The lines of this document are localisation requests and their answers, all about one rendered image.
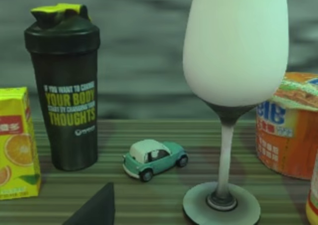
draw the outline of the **car bumper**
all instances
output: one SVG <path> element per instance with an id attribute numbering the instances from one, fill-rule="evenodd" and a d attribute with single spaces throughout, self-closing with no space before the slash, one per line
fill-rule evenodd
<path id="1" fill-rule="evenodd" d="M 132 173 L 131 171 L 129 171 L 124 164 L 123 164 L 123 168 L 124 168 L 124 171 L 125 171 L 130 177 L 133 177 L 133 178 L 135 178 L 135 179 L 139 179 L 139 178 L 140 178 L 139 175 L 134 174 L 134 173 Z"/>

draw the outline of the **wine glass bowl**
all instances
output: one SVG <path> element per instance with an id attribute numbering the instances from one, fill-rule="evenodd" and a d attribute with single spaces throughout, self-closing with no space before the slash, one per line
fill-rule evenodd
<path id="1" fill-rule="evenodd" d="M 183 72 L 194 94 L 221 120 L 218 182 L 199 184 L 183 199 L 200 225 L 253 225 L 257 199 L 228 183 L 238 118 L 270 98 L 288 62 L 287 0 L 192 0 L 183 48 Z"/>

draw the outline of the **car door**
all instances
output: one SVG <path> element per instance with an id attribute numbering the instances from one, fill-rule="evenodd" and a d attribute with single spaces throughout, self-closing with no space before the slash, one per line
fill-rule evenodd
<path id="1" fill-rule="evenodd" d="M 165 150 L 151 152 L 151 161 L 154 173 L 160 173 L 173 166 L 170 154 Z"/>

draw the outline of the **black shaker bottle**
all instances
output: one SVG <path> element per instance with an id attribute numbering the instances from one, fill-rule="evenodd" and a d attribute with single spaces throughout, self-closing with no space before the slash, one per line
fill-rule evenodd
<path id="1" fill-rule="evenodd" d="M 31 10 L 24 31 L 48 134 L 53 165 L 75 171 L 97 161 L 97 49 L 99 29 L 85 5 Z"/>

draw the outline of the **wooden table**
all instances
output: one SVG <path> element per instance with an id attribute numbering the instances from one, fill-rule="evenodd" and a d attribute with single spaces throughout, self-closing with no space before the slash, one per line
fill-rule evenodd
<path id="1" fill-rule="evenodd" d="M 260 225 L 304 225 L 309 182 L 281 176 L 256 157 L 253 121 L 238 123 L 230 181 L 261 204 Z M 79 172 L 56 170 L 44 125 L 35 122 L 43 173 L 39 197 L 0 201 L 1 225 L 61 225 L 107 182 L 114 182 L 115 225 L 188 225 L 182 198 L 192 186 L 217 179 L 221 143 L 217 121 L 100 121 L 99 161 Z M 185 168 L 173 168 L 149 183 L 123 172 L 122 155 L 141 139 L 171 140 L 189 153 Z"/>

